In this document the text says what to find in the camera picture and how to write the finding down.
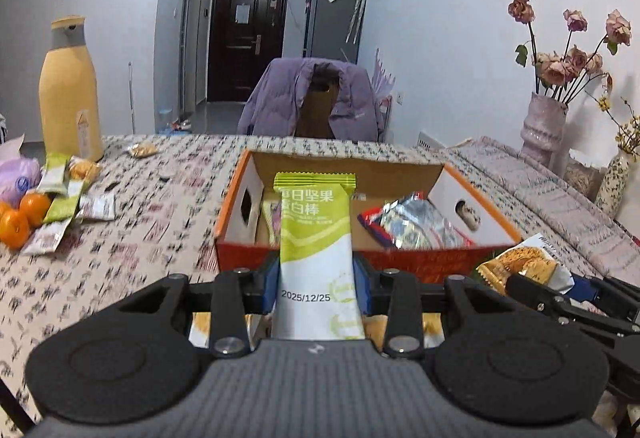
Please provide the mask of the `purple jacket on chair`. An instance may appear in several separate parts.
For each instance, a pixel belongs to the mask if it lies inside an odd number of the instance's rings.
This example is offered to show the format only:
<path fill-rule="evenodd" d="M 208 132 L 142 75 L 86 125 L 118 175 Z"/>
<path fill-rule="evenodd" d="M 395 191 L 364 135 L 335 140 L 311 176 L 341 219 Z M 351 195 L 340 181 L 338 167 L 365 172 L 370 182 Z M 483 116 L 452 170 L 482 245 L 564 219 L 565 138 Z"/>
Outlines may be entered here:
<path fill-rule="evenodd" d="M 337 80 L 338 95 L 329 117 L 334 139 L 373 141 L 383 132 L 383 116 L 368 73 L 349 62 L 323 58 L 277 58 L 247 100 L 240 135 L 295 136 L 299 109 L 314 81 Z"/>

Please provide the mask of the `orange mandarin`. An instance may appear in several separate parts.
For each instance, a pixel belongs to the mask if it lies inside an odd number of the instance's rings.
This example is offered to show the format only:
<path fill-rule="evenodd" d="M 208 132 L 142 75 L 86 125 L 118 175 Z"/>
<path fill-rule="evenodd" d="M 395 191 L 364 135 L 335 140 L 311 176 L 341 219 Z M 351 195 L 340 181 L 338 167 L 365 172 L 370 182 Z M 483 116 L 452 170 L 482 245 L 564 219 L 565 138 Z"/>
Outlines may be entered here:
<path fill-rule="evenodd" d="M 18 210 L 7 210 L 0 219 L 0 241 L 10 250 L 19 250 L 28 241 L 32 229 L 26 215 Z"/>
<path fill-rule="evenodd" d="M 18 210 L 27 218 L 32 227 L 38 228 L 43 224 L 51 203 L 52 201 L 46 193 L 27 192 L 21 199 Z"/>

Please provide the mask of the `white snack packet on table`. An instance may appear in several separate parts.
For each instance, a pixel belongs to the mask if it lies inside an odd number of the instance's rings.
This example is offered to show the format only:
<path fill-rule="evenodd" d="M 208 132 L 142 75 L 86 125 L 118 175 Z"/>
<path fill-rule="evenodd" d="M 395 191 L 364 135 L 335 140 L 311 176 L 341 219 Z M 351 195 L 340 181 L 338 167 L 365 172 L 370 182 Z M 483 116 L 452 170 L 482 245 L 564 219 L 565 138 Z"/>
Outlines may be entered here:
<path fill-rule="evenodd" d="M 79 199 L 77 217 L 83 221 L 114 221 L 116 219 L 116 199 L 114 193 L 103 195 L 83 195 Z"/>

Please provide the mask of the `green snack bar on table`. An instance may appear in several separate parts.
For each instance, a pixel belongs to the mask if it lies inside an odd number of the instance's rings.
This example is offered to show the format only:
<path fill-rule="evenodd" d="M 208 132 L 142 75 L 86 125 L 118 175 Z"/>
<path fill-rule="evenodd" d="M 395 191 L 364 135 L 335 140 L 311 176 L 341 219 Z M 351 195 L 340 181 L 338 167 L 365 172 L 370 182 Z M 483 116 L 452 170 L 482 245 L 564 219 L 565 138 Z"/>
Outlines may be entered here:
<path fill-rule="evenodd" d="M 40 183 L 37 191 L 65 195 L 67 191 L 67 164 L 70 157 L 64 153 L 52 152 L 47 154 Z"/>

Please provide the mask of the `purple tissue pack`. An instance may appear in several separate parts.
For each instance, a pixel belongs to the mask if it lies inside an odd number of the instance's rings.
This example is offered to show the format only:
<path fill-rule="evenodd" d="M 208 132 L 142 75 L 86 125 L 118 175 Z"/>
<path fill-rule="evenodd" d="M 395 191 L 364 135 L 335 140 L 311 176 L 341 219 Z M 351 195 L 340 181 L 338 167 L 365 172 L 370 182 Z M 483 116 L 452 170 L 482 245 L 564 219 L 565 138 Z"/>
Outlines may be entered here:
<path fill-rule="evenodd" d="M 17 158 L 0 165 L 0 201 L 17 207 L 29 190 L 36 188 L 41 179 L 40 164 L 36 159 Z"/>

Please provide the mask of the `red silver snack packet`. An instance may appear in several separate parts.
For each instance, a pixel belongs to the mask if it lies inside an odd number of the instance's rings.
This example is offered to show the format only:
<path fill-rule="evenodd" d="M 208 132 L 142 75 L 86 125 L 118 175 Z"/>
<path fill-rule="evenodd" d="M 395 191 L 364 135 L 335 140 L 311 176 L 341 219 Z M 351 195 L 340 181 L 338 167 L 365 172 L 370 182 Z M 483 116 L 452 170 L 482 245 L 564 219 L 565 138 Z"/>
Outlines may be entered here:
<path fill-rule="evenodd" d="M 388 249 L 426 251 L 463 249 L 474 242 L 416 191 L 358 215 L 370 235 Z"/>

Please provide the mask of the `wooden chair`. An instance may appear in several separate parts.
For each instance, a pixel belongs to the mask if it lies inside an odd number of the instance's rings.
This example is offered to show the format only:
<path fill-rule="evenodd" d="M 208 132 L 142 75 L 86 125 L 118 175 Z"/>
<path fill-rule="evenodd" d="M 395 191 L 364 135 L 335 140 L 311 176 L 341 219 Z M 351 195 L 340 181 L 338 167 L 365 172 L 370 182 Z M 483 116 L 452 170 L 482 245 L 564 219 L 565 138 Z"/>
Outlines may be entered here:
<path fill-rule="evenodd" d="M 337 80 L 314 81 L 299 109 L 294 135 L 304 138 L 334 139 L 329 117 L 338 95 Z"/>

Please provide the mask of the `orange cracker packet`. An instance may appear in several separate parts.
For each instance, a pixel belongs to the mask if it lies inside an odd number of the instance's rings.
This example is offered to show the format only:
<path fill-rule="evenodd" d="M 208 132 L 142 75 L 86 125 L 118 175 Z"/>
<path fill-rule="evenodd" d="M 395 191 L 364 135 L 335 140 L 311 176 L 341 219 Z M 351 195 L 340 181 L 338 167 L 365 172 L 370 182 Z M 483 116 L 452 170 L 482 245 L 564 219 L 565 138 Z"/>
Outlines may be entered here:
<path fill-rule="evenodd" d="M 475 271 L 488 287 L 502 295 L 506 294 L 506 281 L 514 275 L 566 294 L 574 288 L 575 280 L 570 269 L 560 264 L 558 257 L 551 242 L 542 233 L 536 233 L 479 265 Z"/>

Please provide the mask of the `pink textured vase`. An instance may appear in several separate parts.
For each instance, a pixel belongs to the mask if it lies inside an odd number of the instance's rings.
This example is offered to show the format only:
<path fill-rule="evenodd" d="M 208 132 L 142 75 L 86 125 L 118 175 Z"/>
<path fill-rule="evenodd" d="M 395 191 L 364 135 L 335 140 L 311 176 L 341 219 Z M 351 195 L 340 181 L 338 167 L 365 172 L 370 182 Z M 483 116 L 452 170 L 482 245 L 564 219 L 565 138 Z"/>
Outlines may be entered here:
<path fill-rule="evenodd" d="M 533 93 L 521 129 L 521 153 L 548 167 L 561 147 L 567 111 L 564 102 Z"/>

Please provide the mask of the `yellow thermos bottle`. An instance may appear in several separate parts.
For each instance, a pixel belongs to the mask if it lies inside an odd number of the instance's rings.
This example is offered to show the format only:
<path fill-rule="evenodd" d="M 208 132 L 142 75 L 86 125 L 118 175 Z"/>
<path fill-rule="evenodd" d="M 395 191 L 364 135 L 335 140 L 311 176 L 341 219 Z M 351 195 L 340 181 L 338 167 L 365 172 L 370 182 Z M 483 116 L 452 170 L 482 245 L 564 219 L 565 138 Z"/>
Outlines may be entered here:
<path fill-rule="evenodd" d="M 51 24 L 51 46 L 38 87 L 43 143 L 49 152 L 91 162 L 103 157 L 96 71 L 83 16 Z"/>

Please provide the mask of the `green white protein bar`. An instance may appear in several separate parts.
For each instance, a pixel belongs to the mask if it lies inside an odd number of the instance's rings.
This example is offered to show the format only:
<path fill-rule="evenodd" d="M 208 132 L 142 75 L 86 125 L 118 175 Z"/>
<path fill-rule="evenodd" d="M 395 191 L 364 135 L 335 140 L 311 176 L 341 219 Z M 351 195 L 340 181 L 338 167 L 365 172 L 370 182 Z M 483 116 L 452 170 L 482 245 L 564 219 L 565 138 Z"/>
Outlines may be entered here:
<path fill-rule="evenodd" d="M 271 336 L 277 340 L 362 340 L 352 262 L 352 174 L 280 172 L 279 290 Z"/>

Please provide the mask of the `grey refrigerator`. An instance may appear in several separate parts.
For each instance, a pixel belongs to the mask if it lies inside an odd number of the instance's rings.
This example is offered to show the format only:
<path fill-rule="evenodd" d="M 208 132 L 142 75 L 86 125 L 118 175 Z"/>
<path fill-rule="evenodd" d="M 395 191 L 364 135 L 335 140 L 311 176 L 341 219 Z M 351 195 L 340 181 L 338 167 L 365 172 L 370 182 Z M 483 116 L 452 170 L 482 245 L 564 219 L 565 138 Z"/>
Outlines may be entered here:
<path fill-rule="evenodd" d="M 303 56 L 356 64 L 364 0 L 307 0 Z"/>

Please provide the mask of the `orange mandarin front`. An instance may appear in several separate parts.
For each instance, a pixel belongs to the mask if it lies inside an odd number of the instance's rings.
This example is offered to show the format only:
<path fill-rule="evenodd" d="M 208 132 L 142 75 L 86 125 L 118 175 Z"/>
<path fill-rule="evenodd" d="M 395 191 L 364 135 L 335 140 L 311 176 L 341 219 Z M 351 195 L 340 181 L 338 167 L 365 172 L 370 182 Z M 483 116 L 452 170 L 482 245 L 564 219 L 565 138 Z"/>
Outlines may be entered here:
<path fill-rule="evenodd" d="M 0 241 L 10 250 L 19 250 L 28 241 L 32 229 L 26 215 L 18 210 L 7 210 L 0 219 Z"/>

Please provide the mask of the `dried pink roses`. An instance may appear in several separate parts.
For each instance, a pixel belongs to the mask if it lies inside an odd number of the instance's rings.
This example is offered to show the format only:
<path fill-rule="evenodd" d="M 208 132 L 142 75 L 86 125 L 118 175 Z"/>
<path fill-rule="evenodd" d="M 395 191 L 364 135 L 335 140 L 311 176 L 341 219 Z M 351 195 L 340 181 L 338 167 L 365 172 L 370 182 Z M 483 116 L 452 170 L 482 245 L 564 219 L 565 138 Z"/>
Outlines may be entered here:
<path fill-rule="evenodd" d="M 632 25 L 615 9 L 606 15 L 604 32 L 596 48 L 587 52 L 573 42 L 577 33 L 588 30 L 588 20 L 578 9 L 567 9 L 563 20 L 567 31 L 566 43 L 559 52 L 543 52 L 538 48 L 533 28 L 536 19 L 534 0 L 511 0 L 509 16 L 526 27 L 528 40 L 515 47 L 515 63 L 522 68 L 532 67 L 535 72 L 534 93 L 551 98 L 567 106 L 593 83 L 600 83 L 603 94 L 597 99 L 599 108 L 611 108 L 614 78 L 605 70 L 602 50 L 614 56 L 620 47 L 632 41 Z"/>

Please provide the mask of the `dark entrance door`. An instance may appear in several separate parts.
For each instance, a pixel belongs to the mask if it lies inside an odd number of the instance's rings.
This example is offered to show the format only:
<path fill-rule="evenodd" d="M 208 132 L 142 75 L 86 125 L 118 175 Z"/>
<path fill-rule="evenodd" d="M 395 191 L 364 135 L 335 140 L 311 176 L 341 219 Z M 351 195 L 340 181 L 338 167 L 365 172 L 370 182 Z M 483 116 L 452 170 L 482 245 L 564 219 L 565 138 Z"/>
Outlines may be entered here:
<path fill-rule="evenodd" d="M 207 100 L 246 102 L 274 58 L 283 54 L 288 0 L 213 0 Z"/>

